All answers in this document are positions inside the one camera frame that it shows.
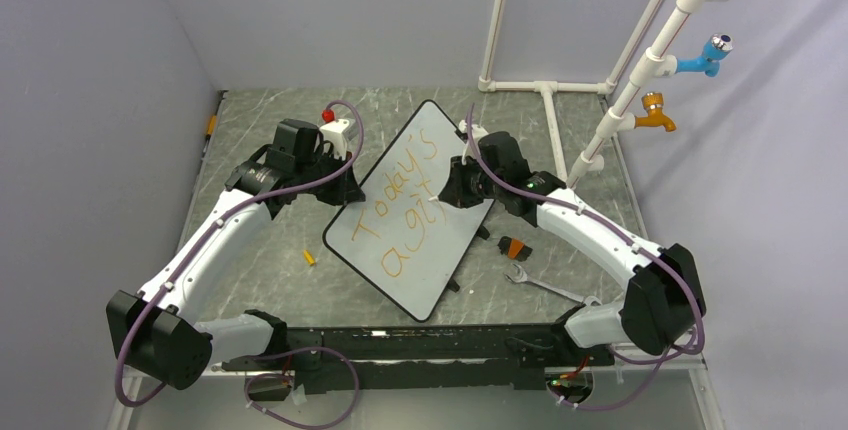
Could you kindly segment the orange marker cap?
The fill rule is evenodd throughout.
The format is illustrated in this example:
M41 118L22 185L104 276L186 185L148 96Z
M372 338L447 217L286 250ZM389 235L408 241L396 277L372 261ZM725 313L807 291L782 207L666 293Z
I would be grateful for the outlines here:
M315 257L308 250L304 250L302 252L302 254L303 254L305 261L307 262L307 264L309 266L315 266L316 265Z

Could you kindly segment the white whiteboard black frame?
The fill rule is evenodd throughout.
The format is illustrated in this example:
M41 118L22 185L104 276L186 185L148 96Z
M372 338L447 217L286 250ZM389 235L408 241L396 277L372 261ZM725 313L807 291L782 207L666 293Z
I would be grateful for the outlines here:
M343 207L324 244L418 322L428 320L493 203L458 209L428 199L443 189L450 159L462 154L457 125L422 102L360 187L365 201Z

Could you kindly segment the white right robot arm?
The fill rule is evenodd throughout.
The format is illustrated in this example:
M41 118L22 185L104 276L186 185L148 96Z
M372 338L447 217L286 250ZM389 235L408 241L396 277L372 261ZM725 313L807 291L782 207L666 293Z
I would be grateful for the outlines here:
M588 256L624 291L619 300L584 303L565 316L550 341L557 361L574 365L591 347L620 343L665 358L701 352L706 303L686 247L646 240L593 209L555 175L531 170L507 132L468 133L463 141L439 202L459 209L498 202Z

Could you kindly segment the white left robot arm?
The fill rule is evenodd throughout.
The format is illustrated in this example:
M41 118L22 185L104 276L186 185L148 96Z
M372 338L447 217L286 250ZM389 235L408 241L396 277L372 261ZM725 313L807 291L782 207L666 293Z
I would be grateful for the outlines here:
M362 130L357 118L321 126L280 121L272 142L233 170L213 210L173 259L138 291L114 294L106 315L118 389L125 367L182 390L212 364L249 357L272 370L285 361L290 346L282 319L249 309L203 321L203 306L232 260L299 195L332 206L364 201L352 169Z

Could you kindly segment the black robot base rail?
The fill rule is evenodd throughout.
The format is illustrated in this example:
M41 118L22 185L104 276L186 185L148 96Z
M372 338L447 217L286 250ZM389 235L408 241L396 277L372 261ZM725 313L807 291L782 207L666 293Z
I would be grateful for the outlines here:
M288 369L307 394L350 390L346 356L363 390L509 386L542 390L548 381L614 363L605 345L572 343L559 323L291 328L298 353L258 361L237 357L220 364L228 373Z

